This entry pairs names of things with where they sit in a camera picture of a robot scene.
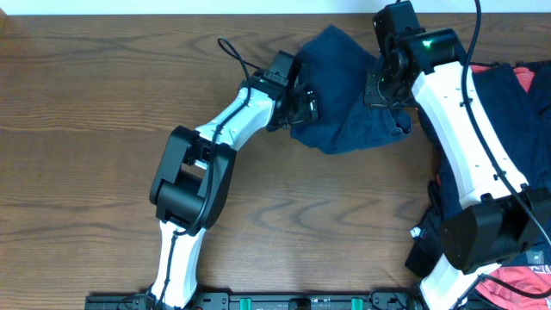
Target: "wooden table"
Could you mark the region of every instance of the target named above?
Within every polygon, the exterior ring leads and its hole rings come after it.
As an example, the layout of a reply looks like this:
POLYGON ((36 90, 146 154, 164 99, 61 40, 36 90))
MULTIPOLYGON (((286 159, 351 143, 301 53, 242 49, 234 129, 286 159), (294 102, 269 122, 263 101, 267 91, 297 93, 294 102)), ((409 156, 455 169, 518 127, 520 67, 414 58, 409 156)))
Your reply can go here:
MULTIPOLYGON (((421 15, 468 44, 473 15, 421 15)), ((485 15, 479 62, 551 59, 551 15, 485 15)), ((90 292, 155 280, 149 188, 175 126, 197 127, 243 73, 224 35, 268 65, 328 24, 377 52, 371 15, 10 17, 0 40, 0 307, 77 309, 90 292)), ((207 233, 202 284, 234 291, 363 291, 417 282, 408 230, 428 207, 430 143, 412 136, 326 156, 258 133, 239 152, 207 233)))

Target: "dark clothing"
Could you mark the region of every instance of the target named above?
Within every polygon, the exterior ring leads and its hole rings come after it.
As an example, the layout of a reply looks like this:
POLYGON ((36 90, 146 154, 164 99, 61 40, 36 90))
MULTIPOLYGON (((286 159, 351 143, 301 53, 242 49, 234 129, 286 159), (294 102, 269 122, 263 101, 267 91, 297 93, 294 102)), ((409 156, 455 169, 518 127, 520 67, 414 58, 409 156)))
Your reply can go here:
POLYGON ((297 56, 309 65, 310 83, 319 97, 319 120, 293 126, 293 138, 336 154, 383 146, 409 135, 412 122, 405 111, 363 106, 367 69, 378 64, 340 29, 328 27, 297 56))

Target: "white wall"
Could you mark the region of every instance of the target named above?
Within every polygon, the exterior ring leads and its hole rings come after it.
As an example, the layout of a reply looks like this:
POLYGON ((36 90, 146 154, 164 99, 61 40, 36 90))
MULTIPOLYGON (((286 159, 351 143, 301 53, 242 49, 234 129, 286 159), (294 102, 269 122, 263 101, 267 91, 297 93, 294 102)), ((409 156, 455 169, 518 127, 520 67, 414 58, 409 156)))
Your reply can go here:
MULTIPOLYGON (((0 0, 8 15, 374 13, 394 0, 0 0)), ((480 0, 483 12, 551 12, 551 0, 480 0)), ((416 12, 474 12, 473 0, 413 0, 416 12)))

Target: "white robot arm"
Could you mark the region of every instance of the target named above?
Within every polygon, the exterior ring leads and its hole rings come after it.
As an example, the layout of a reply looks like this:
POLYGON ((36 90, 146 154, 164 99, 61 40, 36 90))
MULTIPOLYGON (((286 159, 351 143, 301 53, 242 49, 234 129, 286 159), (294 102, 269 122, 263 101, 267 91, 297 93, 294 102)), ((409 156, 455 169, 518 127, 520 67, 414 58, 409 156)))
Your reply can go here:
POLYGON ((414 307, 450 309, 463 302, 479 275, 528 250, 539 233, 497 176, 466 105, 498 166, 542 222, 549 218, 549 193, 547 189, 530 189, 501 146, 480 103, 470 69, 466 89, 461 88, 468 57, 453 30, 425 32, 409 1, 388 5, 375 15, 374 25, 385 63, 382 72, 368 76, 364 103, 403 108, 412 96, 411 102, 427 114, 434 127, 457 184, 463 212, 443 222, 444 254, 421 282, 422 305, 414 307), (465 91, 470 102, 465 102, 465 91))
POLYGON ((195 293, 201 242, 226 201, 236 152, 262 128, 276 130, 318 119, 317 101, 307 84, 306 70, 295 57, 279 52, 270 69, 257 71, 250 78, 250 88, 242 84, 233 103, 212 121, 195 131, 179 127, 170 136, 150 195, 158 207, 163 235, 158 276, 151 294, 166 306, 184 308, 195 293), (213 149, 213 134, 223 122, 213 149), (207 170, 205 176, 214 169, 209 197, 205 194, 206 183, 181 170, 183 163, 207 170), (208 210, 201 214, 203 204, 208 210), (201 217, 200 225, 193 226, 197 216, 201 217))

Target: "red cloth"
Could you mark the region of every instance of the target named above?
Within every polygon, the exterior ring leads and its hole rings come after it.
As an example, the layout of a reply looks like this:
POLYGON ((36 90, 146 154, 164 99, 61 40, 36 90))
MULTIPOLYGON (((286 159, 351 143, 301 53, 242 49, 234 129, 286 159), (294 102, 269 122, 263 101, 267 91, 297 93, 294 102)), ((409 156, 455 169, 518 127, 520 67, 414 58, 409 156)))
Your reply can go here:
MULTIPOLYGON (((502 267, 493 271, 490 275, 528 293, 544 293, 551 287, 551 266, 547 265, 502 267)), ((476 290, 495 305, 505 309, 551 309, 551 299, 533 300, 522 297, 490 280, 479 284, 476 290)))

